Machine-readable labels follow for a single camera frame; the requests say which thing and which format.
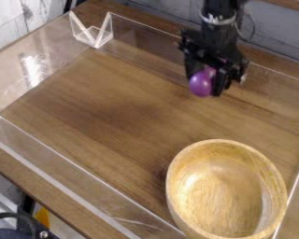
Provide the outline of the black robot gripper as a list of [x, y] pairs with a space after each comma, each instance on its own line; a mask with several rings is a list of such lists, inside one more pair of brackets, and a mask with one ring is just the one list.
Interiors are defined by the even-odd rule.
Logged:
[[214, 97], [218, 97], [231, 81], [242, 82], [250, 61], [238, 48], [242, 14], [220, 20], [202, 15], [200, 29], [180, 31], [178, 48], [184, 56], [186, 77], [206, 67], [215, 69]]

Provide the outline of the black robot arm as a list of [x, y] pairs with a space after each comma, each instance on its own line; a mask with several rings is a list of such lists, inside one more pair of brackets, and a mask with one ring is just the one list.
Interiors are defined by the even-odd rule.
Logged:
[[188, 87], [198, 97], [219, 97], [234, 81], [242, 83], [250, 61], [238, 48], [239, 27], [249, 0], [204, 0], [200, 29], [180, 31]]

